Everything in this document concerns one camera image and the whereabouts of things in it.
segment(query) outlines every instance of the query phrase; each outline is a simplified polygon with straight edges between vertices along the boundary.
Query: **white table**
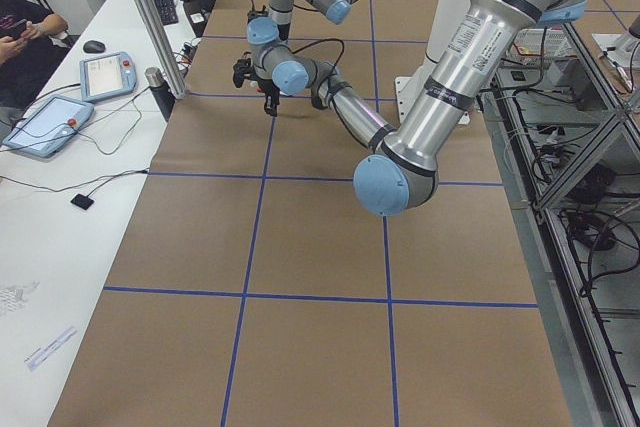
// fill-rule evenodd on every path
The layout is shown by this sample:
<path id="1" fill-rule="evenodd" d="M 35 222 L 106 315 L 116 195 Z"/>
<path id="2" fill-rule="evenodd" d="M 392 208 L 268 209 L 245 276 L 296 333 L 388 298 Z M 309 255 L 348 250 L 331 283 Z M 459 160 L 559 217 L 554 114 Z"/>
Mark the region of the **white table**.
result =
<path id="1" fill-rule="evenodd" d="M 174 51 L 194 38 L 180 5 L 180 23 L 165 30 Z M 79 82 L 78 62 L 90 57 L 84 42 L 104 42 L 108 52 L 126 51 L 138 76 L 136 92 L 147 86 L 144 71 L 161 67 L 133 0 L 107 0 L 74 48 L 43 89 Z M 80 98 L 79 89 L 63 95 Z M 129 97 L 96 105 L 93 119 L 118 109 Z M 51 160 L 0 152 L 0 175 L 61 188 L 149 166 L 166 123 L 153 96 L 142 94 L 136 105 L 142 119 L 113 155 L 100 154 L 88 140 L 76 137 Z M 132 105 L 89 127 L 104 150 L 112 150 L 140 114 Z M 116 179 L 98 190 L 87 211 L 73 206 L 76 193 L 89 193 L 96 184 L 63 193 L 48 193 L 0 180 L 0 425 L 45 426 L 91 318 L 145 176 Z M 11 304 L 11 286 L 37 287 Z M 75 332 L 59 346 L 51 345 L 65 331 Z M 31 371 L 25 360 L 50 346 L 50 356 Z"/>

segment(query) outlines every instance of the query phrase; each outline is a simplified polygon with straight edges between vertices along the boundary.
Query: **light blue tablet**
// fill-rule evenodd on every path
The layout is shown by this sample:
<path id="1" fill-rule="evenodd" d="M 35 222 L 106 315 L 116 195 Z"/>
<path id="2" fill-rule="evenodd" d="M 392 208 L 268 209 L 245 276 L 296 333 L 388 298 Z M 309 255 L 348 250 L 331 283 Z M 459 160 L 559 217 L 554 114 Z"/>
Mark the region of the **light blue tablet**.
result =
<path id="1" fill-rule="evenodd" d="M 92 104 L 54 95 L 13 129 L 2 144 L 16 152 L 50 157 L 73 138 L 91 114 Z"/>
<path id="2" fill-rule="evenodd" d="M 80 61 L 80 89 L 85 102 L 126 95 L 136 88 L 136 69 L 126 52 Z"/>

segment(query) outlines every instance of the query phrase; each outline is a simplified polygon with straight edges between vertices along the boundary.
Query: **black keyboard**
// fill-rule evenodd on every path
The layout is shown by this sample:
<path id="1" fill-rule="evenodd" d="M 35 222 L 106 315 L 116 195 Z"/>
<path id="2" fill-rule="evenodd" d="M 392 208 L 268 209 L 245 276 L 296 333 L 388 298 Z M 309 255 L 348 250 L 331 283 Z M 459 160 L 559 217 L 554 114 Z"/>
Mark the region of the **black keyboard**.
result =
<path id="1" fill-rule="evenodd" d="M 174 0 L 153 0 L 160 14 L 160 20 L 162 25 L 177 24 L 178 13 L 176 12 L 176 6 Z"/>

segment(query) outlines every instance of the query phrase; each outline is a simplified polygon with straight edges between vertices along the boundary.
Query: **human hand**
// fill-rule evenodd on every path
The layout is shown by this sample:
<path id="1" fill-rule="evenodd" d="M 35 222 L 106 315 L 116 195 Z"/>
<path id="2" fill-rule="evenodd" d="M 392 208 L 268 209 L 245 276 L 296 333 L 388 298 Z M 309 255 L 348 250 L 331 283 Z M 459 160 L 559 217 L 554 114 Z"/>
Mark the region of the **human hand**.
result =
<path id="1" fill-rule="evenodd" d="M 38 27 L 37 24 L 34 24 L 30 20 L 27 21 L 27 27 L 20 34 L 20 38 L 25 40 L 33 40 L 38 37 L 42 37 L 42 30 Z"/>
<path id="2" fill-rule="evenodd" d="M 0 38 L 0 65 L 20 55 L 26 46 L 27 41 L 22 38 L 18 40 L 13 40 L 9 36 Z"/>

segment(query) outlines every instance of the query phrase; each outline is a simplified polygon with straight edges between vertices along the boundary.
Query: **computer mouse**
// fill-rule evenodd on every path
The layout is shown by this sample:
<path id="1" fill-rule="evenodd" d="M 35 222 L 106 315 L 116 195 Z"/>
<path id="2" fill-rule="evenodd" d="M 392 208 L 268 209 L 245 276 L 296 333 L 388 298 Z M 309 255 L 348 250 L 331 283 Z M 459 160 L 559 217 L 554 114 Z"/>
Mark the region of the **computer mouse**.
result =
<path id="1" fill-rule="evenodd" d="M 99 40 L 87 40 L 82 46 L 82 50 L 87 54 L 101 54 L 107 50 L 107 47 Z"/>

